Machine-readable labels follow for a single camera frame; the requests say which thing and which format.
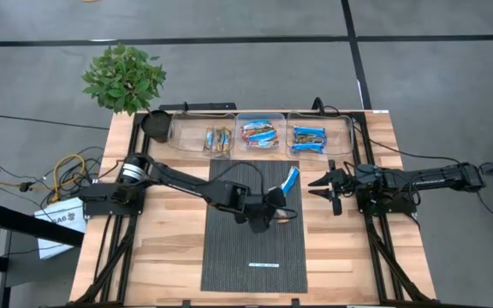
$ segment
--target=yellow cable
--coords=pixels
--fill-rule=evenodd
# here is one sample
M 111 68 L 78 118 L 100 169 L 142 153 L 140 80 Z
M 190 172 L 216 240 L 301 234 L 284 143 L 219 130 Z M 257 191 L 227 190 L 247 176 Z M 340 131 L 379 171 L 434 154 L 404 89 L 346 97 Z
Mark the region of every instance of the yellow cable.
M 58 163 L 56 163 L 55 170 L 52 173 L 52 180 L 53 180 L 53 184 L 54 184 L 55 194 L 52 196 L 51 202 L 56 202 L 56 201 L 60 200 L 60 196 L 58 195 L 58 188 L 60 188 L 60 185 L 58 185 L 58 170 L 60 169 L 60 167 L 62 167 L 61 166 L 62 163 L 64 163 L 64 161 L 68 160 L 69 158 L 77 158 L 81 161 L 81 171 L 79 172 L 79 175 L 76 175 L 76 176 L 72 177 L 71 179 L 63 182 L 62 186 L 74 182 L 75 180 L 77 180 L 78 178 L 83 176 L 84 173 L 86 172 L 85 160 L 83 159 L 83 157 L 81 157 L 80 155 L 77 155 L 77 154 L 68 155 L 68 156 L 64 157 L 63 159 L 61 159 Z
M 71 161 L 71 159 L 74 159 L 74 158 L 77 158 L 81 161 L 81 171 L 79 172 L 78 175 L 72 177 L 71 179 L 63 182 L 62 184 L 58 184 L 58 170 L 63 166 L 65 165 L 66 163 L 69 163 L 68 160 Z M 80 155 L 78 154 L 71 154 L 71 155 L 68 155 L 64 158 L 62 158 L 58 163 L 56 163 L 55 165 L 55 168 L 53 169 L 53 172 L 52 172 L 52 180 L 53 180 L 53 185 L 52 187 L 46 187 L 46 186 L 32 186 L 30 187 L 31 190 L 43 190 L 43 189 L 48 189 L 48 190 L 54 190 L 55 191 L 55 194 L 54 196 L 52 197 L 52 199 L 50 200 L 51 203 L 54 203 L 58 200 L 60 200 L 60 196 L 58 195 L 58 189 L 60 189 L 60 187 L 62 186 L 65 186 L 67 184 L 70 184 L 70 183 L 73 183 L 75 180 L 79 179 L 81 176 L 83 176 L 86 172 L 86 163 L 85 163 L 85 159 L 83 159 L 83 157 L 81 157 Z M 8 186 L 8 187 L 15 187 L 15 188 L 20 188 L 21 184 L 15 184 L 15 183 L 9 183 L 9 182 L 6 182 L 6 181 L 0 181 L 0 185 L 5 185 L 5 186 Z
M 5 186 L 9 186 L 9 187 L 20 187 L 21 186 L 20 184 L 13 184 L 13 183 L 4 182 L 4 181 L 0 181 L 0 185 L 5 185 Z

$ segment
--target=black stripe on floor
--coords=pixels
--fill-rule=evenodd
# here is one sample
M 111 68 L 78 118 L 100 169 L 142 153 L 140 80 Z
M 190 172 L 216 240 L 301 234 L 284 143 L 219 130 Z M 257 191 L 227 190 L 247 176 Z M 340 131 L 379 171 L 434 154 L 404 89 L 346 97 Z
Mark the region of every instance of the black stripe on floor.
M 353 15 L 351 14 L 348 0 L 342 0 L 342 8 L 343 16 L 346 21 L 347 36 L 349 37 L 349 46 L 351 47 L 351 56 L 353 57 L 353 66 L 355 67 L 355 75 L 357 76 L 357 82 L 359 83 L 361 107 L 363 110 L 371 110 L 372 103 L 370 101 L 370 95 L 368 94 L 365 70 L 363 69 L 363 62 L 360 59 L 359 44 L 357 43 L 357 35 L 355 34 L 355 27 L 353 25 Z
M 73 39 L 0 41 L 0 47 L 65 47 L 65 46 L 108 46 L 118 42 L 126 45 L 160 44 L 249 44 L 249 43 L 328 43 L 347 42 L 346 36 L 267 36 L 267 37 L 222 37 L 222 38 L 125 38 L 125 39 Z
M 0 115 L 0 118 L 11 119 L 11 120 L 21 120 L 21 121 L 34 121 L 34 122 L 39 122 L 39 123 L 48 123 L 48 124 L 63 125 L 63 126 L 69 126 L 69 127 L 81 127 L 81 128 L 91 128 L 91 129 L 99 129 L 99 130 L 110 130 L 107 127 L 96 127 L 96 126 L 91 126 L 91 125 L 64 123 L 64 122 L 59 122 L 59 121 L 47 121 L 47 120 L 25 118 L 25 117 L 19 117 L 19 116 L 10 116 L 10 115 Z
M 462 42 L 493 41 L 493 34 L 481 35 L 401 35 L 359 36 L 358 42 Z

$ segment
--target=floor tile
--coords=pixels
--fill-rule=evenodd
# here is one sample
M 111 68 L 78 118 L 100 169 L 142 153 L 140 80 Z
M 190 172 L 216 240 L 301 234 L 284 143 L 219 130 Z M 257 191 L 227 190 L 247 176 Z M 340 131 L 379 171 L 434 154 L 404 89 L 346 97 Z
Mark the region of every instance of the floor tile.
M 140 46 L 168 72 L 159 104 L 235 102 L 240 109 L 310 108 L 319 96 L 360 107 L 346 43 Z M 81 91 L 103 47 L 0 47 L 0 114 L 108 127 L 111 113 Z
M 333 0 L 0 0 L 0 40 L 346 33 Z
M 493 34 L 493 1 L 349 2 L 357 35 Z
M 399 147 L 493 161 L 493 42 L 361 44 L 374 109 L 390 110 Z M 403 156 L 406 170 L 448 164 Z M 493 177 L 481 195 L 493 209 Z M 493 216 L 477 195 L 422 192 L 419 220 L 437 296 L 493 306 Z

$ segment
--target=white label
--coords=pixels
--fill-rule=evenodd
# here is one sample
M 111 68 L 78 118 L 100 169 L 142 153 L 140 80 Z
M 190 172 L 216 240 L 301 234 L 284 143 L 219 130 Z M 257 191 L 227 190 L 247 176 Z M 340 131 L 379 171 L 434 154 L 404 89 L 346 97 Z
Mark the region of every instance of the white label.
M 279 264 L 248 264 L 250 267 L 272 267 L 272 268 L 278 268 Z

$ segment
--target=potted plant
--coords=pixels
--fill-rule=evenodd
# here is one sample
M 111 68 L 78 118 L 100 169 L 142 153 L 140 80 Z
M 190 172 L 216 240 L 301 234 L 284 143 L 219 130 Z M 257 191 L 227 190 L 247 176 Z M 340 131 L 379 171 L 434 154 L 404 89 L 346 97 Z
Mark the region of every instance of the potted plant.
M 159 98 L 166 72 L 163 65 L 153 66 L 145 51 L 119 44 L 104 51 L 103 56 L 92 59 L 90 70 L 82 76 L 88 87 L 83 90 L 96 98 L 98 106 L 113 110 L 116 114 L 126 111 L 129 116 L 138 110 L 147 110 L 142 119 L 144 133 L 157 142 L 166 142 L 170 116 L 162 110 L 150 111 L 150 100 Z

